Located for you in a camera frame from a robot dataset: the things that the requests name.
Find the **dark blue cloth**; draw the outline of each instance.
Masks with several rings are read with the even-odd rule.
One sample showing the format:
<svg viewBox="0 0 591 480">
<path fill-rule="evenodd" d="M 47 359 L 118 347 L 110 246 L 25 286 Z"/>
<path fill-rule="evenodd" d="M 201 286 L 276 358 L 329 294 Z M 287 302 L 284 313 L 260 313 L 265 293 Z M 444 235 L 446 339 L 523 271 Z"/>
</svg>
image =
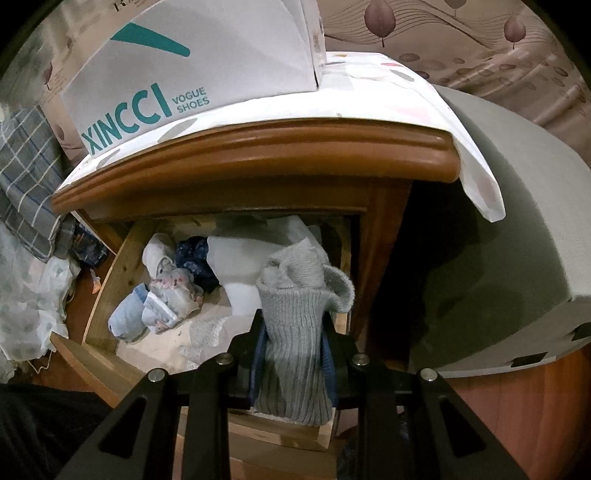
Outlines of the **dark blue cloth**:
<svg viewBox="0 0 591 480">
<path fill-rule="evenodd" d="M 177 268 L 186 268 L 193 274 L 193 282 L 205 293 L 211 293 L 219 286 L 219 281 L 207 263 L 209 246 L 204 236 L 192 236 L 177 244 L 174 263 Z"/>
</svg>

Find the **teal stripe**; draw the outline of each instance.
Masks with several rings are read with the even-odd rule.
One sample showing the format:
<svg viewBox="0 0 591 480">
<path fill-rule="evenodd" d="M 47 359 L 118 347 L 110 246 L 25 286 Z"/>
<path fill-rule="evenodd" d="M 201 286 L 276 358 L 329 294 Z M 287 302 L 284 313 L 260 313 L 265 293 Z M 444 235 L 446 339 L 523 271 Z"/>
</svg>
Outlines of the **teal stripe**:
<svg viewBox="0 0 591 480">
<path fill-rule="evenodd" d="M 191 55 L 191 51 L 184 45 L 181 45 L 164 35 L 160 35 L 149 28 L 134 23 L 128 23 L 113 35 L 111 40 L 134 43 L 136 45 L 156 48 L 157 50 L 169 51 L 170 53 L 181 55 L 182 57 L 188 57 Z"/>
</svg>

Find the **cardboard box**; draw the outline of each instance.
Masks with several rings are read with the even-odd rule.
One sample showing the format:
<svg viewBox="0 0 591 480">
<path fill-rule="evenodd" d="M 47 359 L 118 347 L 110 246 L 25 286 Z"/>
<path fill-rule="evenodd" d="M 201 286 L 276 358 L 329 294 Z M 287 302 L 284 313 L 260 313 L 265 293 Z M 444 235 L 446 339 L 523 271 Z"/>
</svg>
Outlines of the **cardboard box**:
<svg viewBox="0 0 591 480">
<path fill-rule="evenodd" d="M 325 63 L 313 0 L 165 0 L 107 41 L 61 99 L 96 156 L 196 112 L 316 90 Z"/>
</svg>

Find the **wooden edge molding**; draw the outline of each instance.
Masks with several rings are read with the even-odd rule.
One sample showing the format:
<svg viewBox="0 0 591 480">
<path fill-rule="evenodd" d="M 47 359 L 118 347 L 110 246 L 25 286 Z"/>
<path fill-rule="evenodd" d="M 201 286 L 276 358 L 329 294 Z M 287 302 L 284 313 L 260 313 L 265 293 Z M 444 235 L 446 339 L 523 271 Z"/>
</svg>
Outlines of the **wooden edge molding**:
<svg viewBox="0 0 591 480">
<path fill-rule="evenodd" d="M 452 182 L 460 158 L 451 134 L 365 119 L 291 119 L 230 125 L 164 142 L 53 195 L 57 214 L 163 187 L 278 176 Z"/>
</svg>

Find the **wooden cabinet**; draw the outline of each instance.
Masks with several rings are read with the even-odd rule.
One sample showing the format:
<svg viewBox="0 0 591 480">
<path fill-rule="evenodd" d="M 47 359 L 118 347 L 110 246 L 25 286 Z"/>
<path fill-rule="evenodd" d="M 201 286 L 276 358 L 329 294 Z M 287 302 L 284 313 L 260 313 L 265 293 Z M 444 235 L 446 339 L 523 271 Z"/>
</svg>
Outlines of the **wooden cabinet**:
<svg viewBox="0 0 591 480">
<path fill-rule="evenodd" d="M 329 256 L 350 271 L 356 287 L 350 322 L 340 318 L 337 326 L 353 334 L 363 348 L 371 306 L 412 180 L 452 182 L 459 168 L 459 156 L 447 132 L 355 119 L 220 127 L 133 155 L 54 195 L 58 213 L 78 210 L 99 226 L 135 224 L 124 241 L 115 238 L 114 243 L 122 246 L 96 301 L 83 344 L 56 336 L 52 341 L 101 397 L 117 405 L 143 372 L 116 355 L 116 340 L 107 321 L 139 282 L 141 252 L 157 225 L 198 213 L 267 212 L 333 219 L 327 221 L 337 232 L 340 251 Z M 116 229 L 108 231 L 112 236 Z M 334 478 L 333 426 L 332 421 L 314 429 L 231 416 L 233 476 Z M 285 455 L 292 460 L 277 463 Z"/>
</svg>

